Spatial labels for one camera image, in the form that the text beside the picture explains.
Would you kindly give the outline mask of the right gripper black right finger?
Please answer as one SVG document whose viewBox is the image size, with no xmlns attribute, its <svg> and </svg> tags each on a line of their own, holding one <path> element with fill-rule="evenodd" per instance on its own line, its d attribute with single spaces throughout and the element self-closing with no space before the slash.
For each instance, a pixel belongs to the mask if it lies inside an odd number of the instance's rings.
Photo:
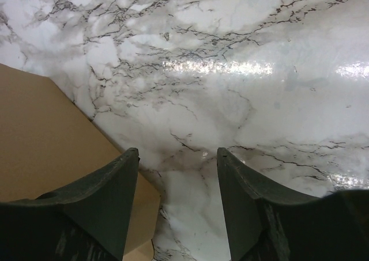
<svg viewBox="0 0 369 261">
<path fill-rule="evenodd" d="M 262 175 L 230 151 L 217 174 L 232 260 L 367 260 L 368 191 L 310 196 Z"/>
</svg>

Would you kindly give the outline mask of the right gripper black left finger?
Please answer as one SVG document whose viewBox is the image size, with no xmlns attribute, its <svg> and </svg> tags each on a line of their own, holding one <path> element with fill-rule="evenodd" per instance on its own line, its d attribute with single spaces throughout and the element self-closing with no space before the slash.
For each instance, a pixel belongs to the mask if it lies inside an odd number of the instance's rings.
<svg viewBox="0 0 369 261">
<path fill-rule="evenodd" d="M 36 199 L 1 204 L 2 260 L 122 260 L 138 177 L 129 148 Z"/>
</svg>

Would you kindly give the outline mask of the cardboard box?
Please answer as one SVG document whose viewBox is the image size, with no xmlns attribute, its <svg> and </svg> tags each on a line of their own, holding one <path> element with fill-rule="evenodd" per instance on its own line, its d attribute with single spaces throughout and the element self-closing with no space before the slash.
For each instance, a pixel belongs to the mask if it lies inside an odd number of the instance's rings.
<svg viewBox="0 0 369 261">
<path fill-rule="evenodd" d="M 1 204 L 36 199 L 125 151 L 49 78 L 1 66 Z M 138 171 L 122 260 L 153 259 L 159 203 L 159 192 Z"/>
</svg>

